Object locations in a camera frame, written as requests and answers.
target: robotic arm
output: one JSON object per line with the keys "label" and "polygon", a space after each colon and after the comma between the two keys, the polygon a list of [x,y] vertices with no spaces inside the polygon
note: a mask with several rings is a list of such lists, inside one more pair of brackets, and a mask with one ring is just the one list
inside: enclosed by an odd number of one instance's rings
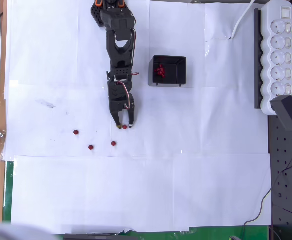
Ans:
{"label": "robotic arm", "polygon": [[[129,127],[134,122],[134,99],[129,91],[131,79],[137,73],[131,73],[133,65],[136,32],[136,20],[125,5],[124,0],[95,0],[91,15],[99,27],[106,28],[107,52],[110,58],[110,72],[107,72],[109,110],[117,128],[121,128],[118,112],[126,109]],[[127,41],[118,47],[116,41]]]}

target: red toy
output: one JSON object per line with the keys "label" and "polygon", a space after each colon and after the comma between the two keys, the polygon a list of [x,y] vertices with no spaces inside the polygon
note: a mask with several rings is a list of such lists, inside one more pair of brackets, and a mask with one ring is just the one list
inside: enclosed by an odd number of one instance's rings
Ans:
{"label": "red toy", "polygon": [[162,78],[165,77],[165,69],[162,67],[161,64],[159,64],[159,68],[154,70],[155,73],[157,73],[158,76],[161,76]]}

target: wooden table edge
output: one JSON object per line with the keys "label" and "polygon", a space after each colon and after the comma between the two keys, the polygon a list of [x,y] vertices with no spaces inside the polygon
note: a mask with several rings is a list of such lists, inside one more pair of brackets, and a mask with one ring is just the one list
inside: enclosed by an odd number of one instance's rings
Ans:
{"label": "wooden table edge", "polygon": [[[0,57],[0,132],[6,132],[6,102],[5,89],[5,63],[6,63],[6,35],[7,35],[7,0],[0,0],[0,13],[3,13],[1,26],[1,57]],[[0,222],[4,198],[5,162],[2,159],[4,139],[0,140]]]}

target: black container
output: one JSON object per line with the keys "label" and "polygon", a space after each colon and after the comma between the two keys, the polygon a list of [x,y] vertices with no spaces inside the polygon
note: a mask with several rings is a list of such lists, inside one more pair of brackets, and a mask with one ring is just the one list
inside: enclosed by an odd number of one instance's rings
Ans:
{"label": "black container", "polygon": [[[154,72],[159,65],[164,68],[165,77]],[[148,85],[151,87],[181,87],[186,84],[186,58],[184,56],[154,56],[149,63],[148,77]]]}

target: electrical socket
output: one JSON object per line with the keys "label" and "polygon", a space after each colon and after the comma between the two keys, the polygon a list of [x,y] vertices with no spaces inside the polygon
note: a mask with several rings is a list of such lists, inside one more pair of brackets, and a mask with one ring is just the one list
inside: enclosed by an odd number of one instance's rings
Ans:
{"label": "electrical socket", "polygon": [[271,0],[261,8],[260,108],[266,115],[276,115],[270,101],[292,95],[292,5],[285,0]]}

